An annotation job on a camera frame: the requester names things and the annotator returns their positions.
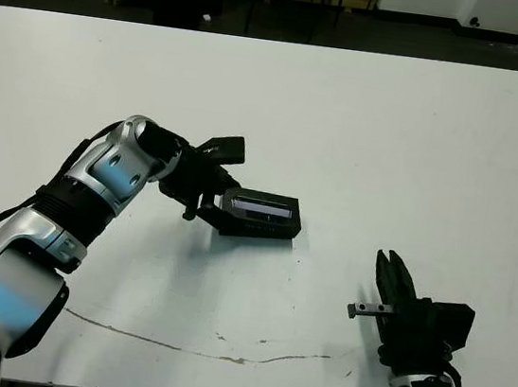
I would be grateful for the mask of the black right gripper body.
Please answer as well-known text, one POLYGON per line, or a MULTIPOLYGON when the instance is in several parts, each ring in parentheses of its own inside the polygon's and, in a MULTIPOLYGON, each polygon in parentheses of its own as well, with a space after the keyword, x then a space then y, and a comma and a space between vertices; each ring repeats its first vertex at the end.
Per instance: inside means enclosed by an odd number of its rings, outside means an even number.
POLYGON ((438 330, 438 303, 408 298, 393 303, 348 304, 348 317, 377 321, 380 364, 400 374, 439 374, 452 358, 452 347, 438 330))

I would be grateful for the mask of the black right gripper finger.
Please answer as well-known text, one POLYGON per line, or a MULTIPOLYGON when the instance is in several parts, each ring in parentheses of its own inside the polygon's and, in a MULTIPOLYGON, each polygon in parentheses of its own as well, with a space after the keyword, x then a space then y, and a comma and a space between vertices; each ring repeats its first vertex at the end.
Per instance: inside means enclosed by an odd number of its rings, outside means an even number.
POLYGON ((397 305, 402 301, 408 302, 411 299, 417 298, 413 279, 403 259, 393 250, 390 250, 388 254, 396 275, 395 303, 392 305, 397 305))
POLYGON ((376 284, 378 292, 385 305, 395 303, 396 274, 392 266, 392 262, 386 256, 383 250, 377 252, 376 259, 376 284))

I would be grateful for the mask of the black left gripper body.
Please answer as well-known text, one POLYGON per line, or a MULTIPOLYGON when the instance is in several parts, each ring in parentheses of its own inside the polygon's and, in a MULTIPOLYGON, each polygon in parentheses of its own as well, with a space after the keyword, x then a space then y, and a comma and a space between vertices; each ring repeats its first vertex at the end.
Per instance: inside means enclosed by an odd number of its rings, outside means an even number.
POLYGON ((214 202, 215 196, 224 195, 213 192, 215 169, 243 164, 244 156, 243 150, 188 146, 183 149, 175 170, 159 181, 159 190, 185 207, 185 220, 194 220, 199 217, 197 211, 202 199, 214 202))

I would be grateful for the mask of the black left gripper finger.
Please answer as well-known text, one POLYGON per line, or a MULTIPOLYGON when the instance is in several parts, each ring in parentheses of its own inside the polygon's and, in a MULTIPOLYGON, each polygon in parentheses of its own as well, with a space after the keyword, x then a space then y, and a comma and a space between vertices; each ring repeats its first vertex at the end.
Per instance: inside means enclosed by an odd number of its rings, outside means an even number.
POLYGON ((233 215, 222 210, 212 200, 202 199, 198 206, 197 215, 200 219, 211 225, 221 236, 234 236, 236 222, 233 215))
POLYGON ((224 168, 216 168, 213 184, 215 194, 224 194, 227 189, 240 188, 241 184, 235 180, 224 168))

